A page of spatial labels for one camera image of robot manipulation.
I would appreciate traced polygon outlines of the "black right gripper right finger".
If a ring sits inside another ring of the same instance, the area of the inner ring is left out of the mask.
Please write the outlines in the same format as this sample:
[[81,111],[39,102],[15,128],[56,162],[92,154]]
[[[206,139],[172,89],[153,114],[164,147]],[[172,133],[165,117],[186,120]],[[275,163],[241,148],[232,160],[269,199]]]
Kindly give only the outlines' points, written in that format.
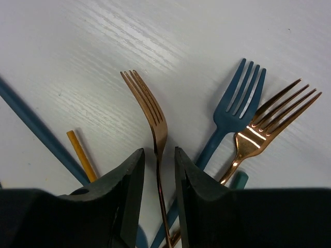
[[175,148],[183,247],[330,247],[330,189],[229,189]]

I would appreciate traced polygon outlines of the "yellow-orange chopstick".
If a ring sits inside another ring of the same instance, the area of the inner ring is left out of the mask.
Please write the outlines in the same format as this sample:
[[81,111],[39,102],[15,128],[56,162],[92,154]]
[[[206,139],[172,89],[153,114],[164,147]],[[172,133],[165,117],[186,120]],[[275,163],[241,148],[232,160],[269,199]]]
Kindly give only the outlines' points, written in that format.
[[76,137],[76,134],[73,130],[67,132],[67,136],[77,154],[78,159],[80,160],[83,169],[85,170],[88,179],[90,182],[94,182],[98,179],[96,173],[94,172],[93,167],[91,166],[82,146],[79,143],[79,140]]

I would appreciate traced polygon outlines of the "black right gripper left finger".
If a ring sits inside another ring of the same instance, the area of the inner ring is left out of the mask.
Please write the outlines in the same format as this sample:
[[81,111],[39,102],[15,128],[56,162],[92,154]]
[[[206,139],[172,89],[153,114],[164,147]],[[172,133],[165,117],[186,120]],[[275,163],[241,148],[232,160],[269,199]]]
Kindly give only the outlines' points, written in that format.
[[1,190],[1,247],[135,247],[145,152],[71,194]]

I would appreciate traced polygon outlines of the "rose gold fork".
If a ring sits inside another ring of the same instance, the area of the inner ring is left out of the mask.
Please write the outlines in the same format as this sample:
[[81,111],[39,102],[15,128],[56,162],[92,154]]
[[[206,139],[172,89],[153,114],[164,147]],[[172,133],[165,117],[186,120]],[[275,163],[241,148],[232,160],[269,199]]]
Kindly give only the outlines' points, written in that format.
[[162,220],[165,228],[165,240],[168,247],[172,247],[167,212],[161,185],[161,161],[168,137],[168,126],[163,111],[156,98],[135,70],[120,72],[125,83],[136,98],[152,131],[154,153],[156,156],[156,180],[160,202]]

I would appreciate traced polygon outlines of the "teal chopstick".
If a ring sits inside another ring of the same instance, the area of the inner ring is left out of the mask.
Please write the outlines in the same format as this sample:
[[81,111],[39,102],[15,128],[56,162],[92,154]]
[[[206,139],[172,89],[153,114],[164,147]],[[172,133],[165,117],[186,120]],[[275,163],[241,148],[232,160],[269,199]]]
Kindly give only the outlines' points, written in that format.
[[230,184],[230,189],[244,189],[248,179],[248,174],[246,174],[244,171],[238,171]]

